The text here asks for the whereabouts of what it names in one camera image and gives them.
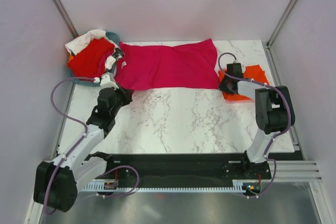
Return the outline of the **magenta t shirt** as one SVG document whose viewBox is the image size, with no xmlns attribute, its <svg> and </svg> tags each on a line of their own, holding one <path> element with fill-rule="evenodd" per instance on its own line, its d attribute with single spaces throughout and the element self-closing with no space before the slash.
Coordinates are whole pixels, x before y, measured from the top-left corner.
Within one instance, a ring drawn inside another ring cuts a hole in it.
<svg viewBox="0 0 336 224">
<path fill-rule="evenodd" d="M 217 89 L 217 49 L 211 39 L 178 46 L 121 44 L 115 80 L 126 89 Z"/>
</svg>

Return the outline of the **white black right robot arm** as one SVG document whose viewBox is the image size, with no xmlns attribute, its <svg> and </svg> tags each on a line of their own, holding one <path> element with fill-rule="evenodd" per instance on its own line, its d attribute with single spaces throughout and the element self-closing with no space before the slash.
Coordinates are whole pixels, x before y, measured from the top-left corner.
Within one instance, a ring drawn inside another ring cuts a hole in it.
<svg viewBox="0 0 336 224">
<path fill-rule="evenodd" d="M 223 78 L 219 89 L 226 94 L 245 96 L 255 103 L 257 133 L 247 149 L 249 159 L 240 166 L 241 174 L 248 179 L 259 173 L 258 163 L 268 159 L 275 139 L 289 131 L 295 123 L 295 113 L 286 86 L 271 86 L 253 78 L 244 78 L 240 63 L 228 64 L 220 68 Z"/>
</svg>

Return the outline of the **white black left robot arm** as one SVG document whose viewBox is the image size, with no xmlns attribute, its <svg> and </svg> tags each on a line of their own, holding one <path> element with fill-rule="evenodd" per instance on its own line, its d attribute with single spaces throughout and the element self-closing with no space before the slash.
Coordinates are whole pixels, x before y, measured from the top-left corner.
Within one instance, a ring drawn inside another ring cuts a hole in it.
<svg viewBox="0 0 336 224">
<path fill-rule="evenodd" d="M 123 87 L 99 91 L 97 105 L 85 123 L 84 132 L 65 153 L 37 166 L 34 202 L 67 212 L 88 183 L 100 175 L 103 178 L 114 175 L 113 163 L 90 152 L 111 132 L 119 110 L 132 102 L 132 95 L 132 90 Z"/>
</svg>

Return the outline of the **folded orange t shirt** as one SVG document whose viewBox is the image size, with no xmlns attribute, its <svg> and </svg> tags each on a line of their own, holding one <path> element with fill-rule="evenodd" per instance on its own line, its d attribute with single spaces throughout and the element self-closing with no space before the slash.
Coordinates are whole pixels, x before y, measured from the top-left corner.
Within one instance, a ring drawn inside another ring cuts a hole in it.
<svg viewBox="0 0 336 224">
<path fill-rule="evenodd" d="M 255 90 L 265 88 L 269 81 L 260 65 L 241 67 L 239 64 L 227 64 L 227 67 L 218 71 L 219 80 L 228 76 L 238 81 L 238 93 L 226 94 L 222 92 L 227 102 L 243 102 L 255 99 Z"/>
</svg>

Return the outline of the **red t shirt in basket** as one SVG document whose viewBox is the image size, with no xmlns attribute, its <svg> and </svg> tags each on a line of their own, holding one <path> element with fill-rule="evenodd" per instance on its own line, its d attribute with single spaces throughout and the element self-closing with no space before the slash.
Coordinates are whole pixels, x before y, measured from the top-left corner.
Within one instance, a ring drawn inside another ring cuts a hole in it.
<svg viewBox="0 0 336 224">
<path fill-rule="evenodd" d="M 67 63 L 75 77 L 100 77 L 105 72 L 105 61 L 114 53 L 115 45 L 104 38 L 93 39 L 89 45 Z"/>
</svg>

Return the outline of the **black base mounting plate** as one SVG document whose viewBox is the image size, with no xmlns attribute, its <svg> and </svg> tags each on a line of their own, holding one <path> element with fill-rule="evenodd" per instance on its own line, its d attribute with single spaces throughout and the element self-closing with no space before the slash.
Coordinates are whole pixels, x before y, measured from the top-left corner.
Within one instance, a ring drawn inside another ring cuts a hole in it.
<svg viewBox="0 0 336 224">
<path fill-rule="evenodd" d="M 107 161 L 106 175 L 119 187 L 210 188 L 231 187 L 234 180 L 271 179 L 269 164 L 251 163 L 246 154 L 107 154 L 90 157 Z"/>
</svg>

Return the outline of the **aluminium frame rail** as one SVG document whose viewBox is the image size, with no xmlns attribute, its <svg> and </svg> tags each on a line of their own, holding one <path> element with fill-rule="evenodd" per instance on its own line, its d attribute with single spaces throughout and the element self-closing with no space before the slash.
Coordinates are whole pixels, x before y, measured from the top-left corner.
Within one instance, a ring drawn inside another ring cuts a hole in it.
<svg viewBox="0 0 336 224">
<path fill-rule="evenodd" d="M 107 176 L 112 169 L 120 170 L 122 164 L 92 157 L 88 161 L 72 167 L 64 162 L 57 174 L 72 173 L 72 179 L 85 184 L 99 176 Z M 308 161 L 265 161 L 254 164 L 246 161 L 219 162 L 136 162 L 128 167 L 135 168 L 143 176 L 166 178 L 169 176 L 198 176 L 201 178 L 219 177 L 224 180 L 272 179 L 319 179 L 317 165 Z"/>
</svg>

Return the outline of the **right aluminium corner post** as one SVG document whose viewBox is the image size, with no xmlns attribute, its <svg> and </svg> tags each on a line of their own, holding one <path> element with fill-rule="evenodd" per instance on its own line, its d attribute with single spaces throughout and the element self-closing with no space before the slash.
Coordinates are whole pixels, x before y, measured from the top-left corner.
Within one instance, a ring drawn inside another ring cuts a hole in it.
<svg viewBox="0 0 336 224">
<path fill-rule="evenodd" d="M 269 37 L 269 39 L 264 43 L 268 50 L 274 44 L 278 34 L 280 33 L 282 27 L 286 23 L 288 17 L 290 16 L 291 12 L 293 11 L 293 9 L 296 6 L 298 1 L 299 0 L 289 0 L 284 12 L 281 14 L 280 19 L 278 20 L 273 32 L 271 33 L 271 35 Z"/>
</svg>

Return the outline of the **aluminium corner post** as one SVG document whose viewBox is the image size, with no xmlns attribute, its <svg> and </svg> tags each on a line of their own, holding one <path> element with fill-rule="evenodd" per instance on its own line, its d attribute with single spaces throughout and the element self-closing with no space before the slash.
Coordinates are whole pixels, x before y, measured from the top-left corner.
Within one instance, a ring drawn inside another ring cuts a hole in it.
<svg viewBox="0 0 336 224">
<path fill-rule="evenodd" d="M 296 6 L 298 1 L 299 0 L 289 0 L 284 12 L 281 14 L 280 19 L 278 20 L 273 32 L 271 33 L 271 35 L 269 37 L 269 39 L 264 43 L 268 50 L 274 44 L 278 34 L 280 33 L 282 27 L 286 23 L 288 17 L 290 16 L 291 12 L 293 11 L 293 9 Z"/>
<path fill-rule="evenodd" d="M 62 20 L 64 21 L 66 27 L 70 31 L 73 38 L 77 37 L 78 32 L 75 29 L 75 26 L 74 26 L 73 22 L 71 21 L 71 18 L 69 16 L 68 12 L 66 11 L 62 1 L 61 0 L 52 0 L 52 2 L 55 5 L 58 13 L 60 14 Z"/>
</svg>

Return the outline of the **left aluminium corner post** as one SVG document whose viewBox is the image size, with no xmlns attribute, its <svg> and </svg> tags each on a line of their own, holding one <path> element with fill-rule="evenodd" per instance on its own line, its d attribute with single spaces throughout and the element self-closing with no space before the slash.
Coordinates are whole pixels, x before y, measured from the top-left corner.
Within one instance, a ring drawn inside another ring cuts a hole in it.
<svg viewBox="0 0 336 224">
<path fill-rule="evenodd" d="M 75 26 L 74 26 L 73 22 L 71 21 L 71 18 L 69 16 L 68 12 L 66 11 L 62 1 L 61 0 L 52 0 L 52 2 L 55 5 L 58 13 L 60 14 L 62 20 L 64 21 L 66 27 L 70 31 L 73 38 L 77 37 L 78 32 L 75 29 Z"/>
</svg>

